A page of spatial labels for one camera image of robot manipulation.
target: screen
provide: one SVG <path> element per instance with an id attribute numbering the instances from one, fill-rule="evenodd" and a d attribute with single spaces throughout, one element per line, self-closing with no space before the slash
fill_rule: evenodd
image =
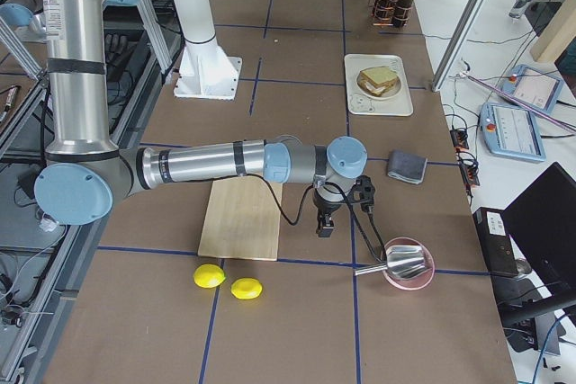
<path id="1" fill-rule="evenodd" d="M 534 69 L 526 68 L 519 78 L 514 96 L 545 110 L 554 96 L 558 80 Z"/>
<path id="2" fill-rule="evenodd" d="M 529 155 L 540 155 L 528 111 L 494 106 L 494 120 L 502 149 Z"/>
<path id="3" fill-rule="evenodd" d="M 554 293 L 576 288 L 576 182 L 557 162 L 502 213 L 510 235 Z M 576 307 L 565 311 L 576 312 Z M 571 317 L 576 324 L 576 317 Z"/>

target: yellow lemon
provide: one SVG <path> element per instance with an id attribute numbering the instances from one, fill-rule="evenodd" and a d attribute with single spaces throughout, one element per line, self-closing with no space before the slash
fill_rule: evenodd
<path id="1" fill-rule="evenodd" d="M 237 299 L 255 299 L 262 292 L 262 284 L 258 279 L 242 278 L 235 281 L 230 290 Z"/>
<path id="2" fill-rule="evenodd" d="M 194 272 L 194 282 L 202 288 L 214 288 L 224 282 L 224 271 L 214 264 L 202 264 Z"/>

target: white tray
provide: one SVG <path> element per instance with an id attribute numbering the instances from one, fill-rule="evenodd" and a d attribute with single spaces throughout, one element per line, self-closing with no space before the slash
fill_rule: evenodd
<path id="1" fill-rule="evenodd" d="M 368 67 L 389 67 L 398 74 L 400 90 L 391 99 L 378 101 L 368 96 L 356 83 L 358 74 Z M 410 116 L 414 112 L 408 81 L 404 73 L 402 59 L 386 54 L 346 54 L 344 56 L 346 73 L 346 97 L 348 110 L 353 114 L 371 116 Z"/>

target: metal utensil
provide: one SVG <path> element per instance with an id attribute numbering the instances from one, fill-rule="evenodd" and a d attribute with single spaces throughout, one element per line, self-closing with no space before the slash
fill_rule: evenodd
<path id="1" fill-rule="evenodd" d="M 354 270 L 354 274 L 386 271 L 390 276 L 399 280 L 410 280 L 430 270 L 424 256 L 422 246 L 395 245 L 386 250 L 386 263 L 368 265 Z"/>

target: gray cloth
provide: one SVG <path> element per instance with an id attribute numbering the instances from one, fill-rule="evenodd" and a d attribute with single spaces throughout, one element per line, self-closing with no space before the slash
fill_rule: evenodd
<path id="1" fill-rule="evenodd" d="M 393 150 L 388 160 L 388 175 L 403 182 L 420 184 L 424 180 L 427 163 L 425 157 Z"/>

